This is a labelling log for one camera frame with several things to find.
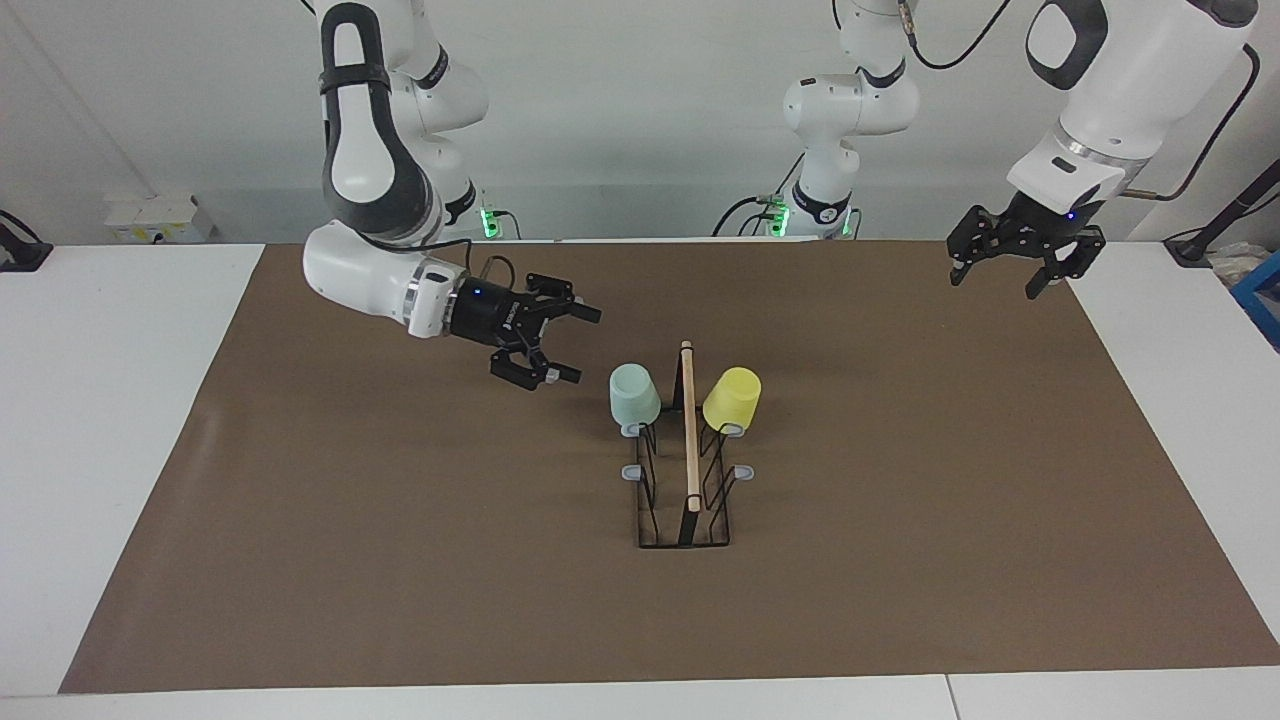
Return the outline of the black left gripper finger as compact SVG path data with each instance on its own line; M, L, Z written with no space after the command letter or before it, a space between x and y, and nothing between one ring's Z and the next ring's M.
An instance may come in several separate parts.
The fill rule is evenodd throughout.
M972 206L946 240L952 261L948 278L952 287L960 286L972 268L987 259L993 238L993 217L982 206Z
M1043 265L1027 282L1027 299L1036 300L1052 284L1083 277L1105 245L1106 238L1102 232L1079 232L1044 243L1039 249Z

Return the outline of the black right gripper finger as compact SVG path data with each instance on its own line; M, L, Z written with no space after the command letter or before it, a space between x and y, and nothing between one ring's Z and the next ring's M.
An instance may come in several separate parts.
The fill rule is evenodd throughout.
M582 379L580 369L552 361L540 340L499 345L490 356L490 373L527 391L554 383L577 384Z
M561 316L599 324L603 316L600 309L579 301L570 281L550 275L526 274L526 290L522 297L520 325L535 325Z

